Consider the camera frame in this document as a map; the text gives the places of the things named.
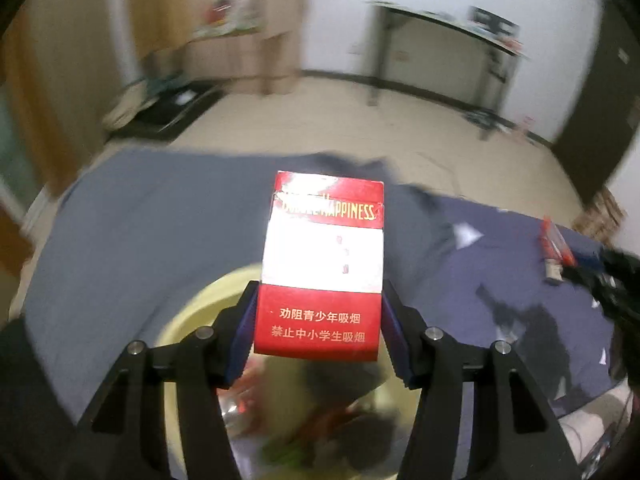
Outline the cardboard boxes pile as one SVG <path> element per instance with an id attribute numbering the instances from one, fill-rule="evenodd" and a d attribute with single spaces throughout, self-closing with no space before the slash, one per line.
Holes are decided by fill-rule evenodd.
<path id="1" fill-rule="evenodd" d="M 626 211 L 604 186 L 593 196 L 586 209 L 578 214 L 572 223 L 572 229 L 604 246 L 611 246 L 625 218 Z"/>

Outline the dark brown door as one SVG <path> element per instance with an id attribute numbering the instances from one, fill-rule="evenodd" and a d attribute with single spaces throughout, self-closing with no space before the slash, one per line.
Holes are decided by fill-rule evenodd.
<path id="1" fill-rule="evenodd" d="M 587 205 L 623 160 L 639 125 L 639 41 L 610 0 L 573 113 L 552 153 Z"/>

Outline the wooden cabinet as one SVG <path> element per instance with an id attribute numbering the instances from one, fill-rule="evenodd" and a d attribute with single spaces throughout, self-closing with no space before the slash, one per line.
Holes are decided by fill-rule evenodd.
<path id="1" fill-rule="evenodd" d="M 113 0 L 124 77 L 227 81 L 236 93 L 287 94 L 302 71 L 307 0 Z"/>

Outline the blue tablecloth with triangles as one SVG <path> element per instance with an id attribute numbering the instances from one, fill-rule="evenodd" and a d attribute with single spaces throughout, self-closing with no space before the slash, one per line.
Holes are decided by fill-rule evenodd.
<path id="1" fill-rule="evenodd" d="M 538 219 L 401 185 L 386 200 L 385 276 L 464 344 L 513 344 L 556 416 L 615 385 L 613 324 L 589 292 L 544 276 Z"/>

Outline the red silver cigarette box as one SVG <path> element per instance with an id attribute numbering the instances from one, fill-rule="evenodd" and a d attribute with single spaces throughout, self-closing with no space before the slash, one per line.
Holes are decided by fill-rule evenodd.
<path id="1" fill-rule="evenodd" d="M 563 269 L 574 268 L 577 261 L 560 229 L 548 217 L 541 220 L 539 241 L 546 281 L 555 285 L 562 283 Z"/>

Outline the grey blanket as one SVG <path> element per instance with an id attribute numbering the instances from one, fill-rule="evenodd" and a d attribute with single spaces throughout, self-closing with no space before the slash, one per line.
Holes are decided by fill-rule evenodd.
<path id="1" fill-rule="evenodd" d="M 123 150 L 60 201 L 23 306 L 71 420 L 129 341 L 153 342 L 201 289 L 262 258 L 281 170 L 382 181 L 386 278 L 405 304 L 434 304 L 454 231 L 434 195 L 398 183 L 384 162 Z"/>

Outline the red Double Happiness cigarette box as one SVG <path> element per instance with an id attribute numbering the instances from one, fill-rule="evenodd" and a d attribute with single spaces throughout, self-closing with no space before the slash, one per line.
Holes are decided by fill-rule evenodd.
<path id="1" fill-rule="evenodd" d="M 257 295 L 257 353 L 376 360 L 384 200 L 381 181 L 278 172 Z"/>

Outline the black folding table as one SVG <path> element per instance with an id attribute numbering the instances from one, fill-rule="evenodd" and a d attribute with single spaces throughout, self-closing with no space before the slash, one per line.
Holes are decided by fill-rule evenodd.
<path id="1" fill-rule="evenodd" d="M 525 58 L 518 25 L 480 8 L 462 21 L 383 1 L 372 9 L 370 105 L 384 90 L 446 104 L 480 128 L 483 141 L 508 122 L 503 103 Z"/>

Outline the black suitcase on floor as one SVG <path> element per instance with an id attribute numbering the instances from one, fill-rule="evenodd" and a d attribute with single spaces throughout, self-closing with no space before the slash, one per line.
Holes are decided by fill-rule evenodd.
<path id="1" fill-rule="evenodd" d="M 173 141 L 225 95 L 218 81 L 208 79 L 162 91 L 154 104 L 137 112 L 127 125 L 107 133 L 107 139 Z"/>

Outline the yellow plastic basin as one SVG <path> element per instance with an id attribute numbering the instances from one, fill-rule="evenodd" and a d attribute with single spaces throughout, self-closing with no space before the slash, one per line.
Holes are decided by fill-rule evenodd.
<path id="1" fill-rule="evenodd" d="M 250 281 L 260 278 L 262 266 L 259 263 L 243 266 L 224 274 L 218 280 L 202 288 L 187 301 L 168 321 L 157 336 L 158 346 L 174 344 L 196 328 L 213 323 L 226 307 L 234 306 Z M 250 354 L 250 359 L 262 366 L 262 390 L 260 398 L 264 407 L 266 434 L 283 437 L 300 424 L 316 402 L 305 386 L 302 360 L 274 358 Z M 400 416 L 400 424 L 405 428 L 412 425 L 416 414 L 419 393 L 408 390 L 394 372 L 390 357 L 382 350 L 378 354 L 378 366 L 385 382 L 366 396 L 366 400 L 382 412 Z M 164 387 L 164 407 L 166 416 L 166 438 L 171 460 L 171 470 L 181 477 L 186 475 L 182 443 L 178 423 L 177 389 L 173 384 Z"/>

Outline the black grey foam cylinder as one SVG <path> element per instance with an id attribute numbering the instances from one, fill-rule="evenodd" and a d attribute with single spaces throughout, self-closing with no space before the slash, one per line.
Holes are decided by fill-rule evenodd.
<path id="1" fill-rule="evenodd" d="M 384 382 L 378 364 L 309 361 L 303 378 L 312 411 L 295 440 L 309 463 L 326 451 L 357 472 L 369 472 L 390 458 L 397 415 L 363 405 Z"/>

